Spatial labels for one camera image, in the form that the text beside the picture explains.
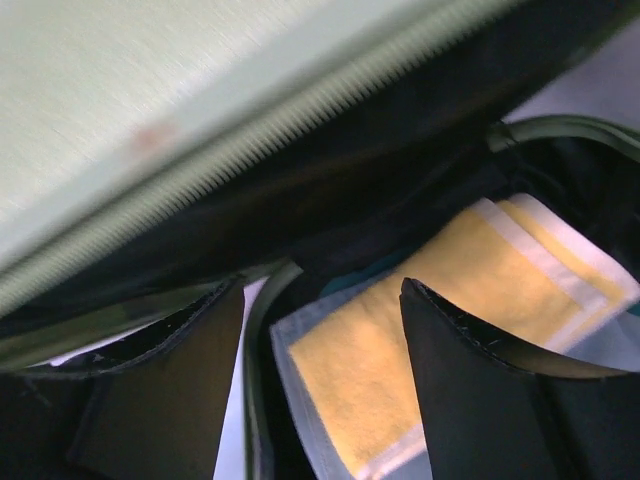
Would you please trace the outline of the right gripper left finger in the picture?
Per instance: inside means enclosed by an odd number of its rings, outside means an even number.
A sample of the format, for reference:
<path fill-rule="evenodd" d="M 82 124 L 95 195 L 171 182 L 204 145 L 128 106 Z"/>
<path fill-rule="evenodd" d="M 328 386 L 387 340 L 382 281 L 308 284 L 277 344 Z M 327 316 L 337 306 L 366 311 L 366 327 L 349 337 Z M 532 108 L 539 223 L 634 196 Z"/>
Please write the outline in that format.
<path fill-rule="evenodd" d="M 209 479 L 244 293 L 224 285 L 64 373 L 1 379 L 5 479 Z"/>

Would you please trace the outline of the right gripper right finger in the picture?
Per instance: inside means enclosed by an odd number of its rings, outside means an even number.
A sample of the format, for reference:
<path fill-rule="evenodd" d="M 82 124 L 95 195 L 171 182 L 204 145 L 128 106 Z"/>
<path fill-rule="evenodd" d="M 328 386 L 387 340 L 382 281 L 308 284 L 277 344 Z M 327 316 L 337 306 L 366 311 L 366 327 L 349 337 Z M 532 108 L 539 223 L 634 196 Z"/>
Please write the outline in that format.
<path fill-rule="evenodd" d="M 437 479 L 635 479 L 639 377 L 521 340 L 415 279 L 402 323 Z"/>

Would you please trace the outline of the yellow white towel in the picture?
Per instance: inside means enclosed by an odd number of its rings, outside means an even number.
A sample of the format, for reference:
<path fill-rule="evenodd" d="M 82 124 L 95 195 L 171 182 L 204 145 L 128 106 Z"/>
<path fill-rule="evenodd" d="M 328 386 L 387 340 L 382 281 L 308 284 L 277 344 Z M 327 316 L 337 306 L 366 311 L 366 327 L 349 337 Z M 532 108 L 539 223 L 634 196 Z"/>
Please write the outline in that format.
<path fill-rule="evenodd" d="M 294 425 L 320 479 L 411 479 L 428 464 L 401 320 L 407 278 L 559 353 L 639 298 L 616 260 L 538 200 L 478 201 L 401 265 L 272 326 Z"/>

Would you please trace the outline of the green hard-shell suitcase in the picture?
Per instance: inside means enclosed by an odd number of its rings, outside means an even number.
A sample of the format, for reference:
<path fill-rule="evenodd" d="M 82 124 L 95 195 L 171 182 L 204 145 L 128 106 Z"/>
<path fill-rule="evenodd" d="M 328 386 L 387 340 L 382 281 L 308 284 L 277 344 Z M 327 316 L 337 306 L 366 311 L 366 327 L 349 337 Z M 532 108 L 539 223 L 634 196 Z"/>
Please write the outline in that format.
<path fill-rule="evenodd" d="M 638 25 L 635 1 L 3 2 L 1 379 L 237 283 L 233 469 L 320 479 L 270 330 L 332 278 L 523 194 L 639 285 Z M 639 377 L 639 298 L 538 347 Z"/>

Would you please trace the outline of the teal fabric garment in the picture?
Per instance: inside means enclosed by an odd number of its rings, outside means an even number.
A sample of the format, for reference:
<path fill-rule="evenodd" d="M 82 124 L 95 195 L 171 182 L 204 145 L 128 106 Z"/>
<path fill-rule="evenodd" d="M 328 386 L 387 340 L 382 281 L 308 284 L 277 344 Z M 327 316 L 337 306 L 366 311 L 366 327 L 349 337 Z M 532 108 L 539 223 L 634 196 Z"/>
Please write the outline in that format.
<path fill-rule="evenodd" d="M 334 277 L 322 288 L 318 295 L 318 298 L 324 298 L 337 291 L 357 285 L 380 273 L 392 269 L 396 265 L 404 261 L 406 258 L 408 258 L 410 253 L 411 251 L 409 248 L 399 249 L 389 255 L 382 257 L 379 260 L 376 260 L 372 264 L 362 269 L 354 270 L 340 277 Z"/>

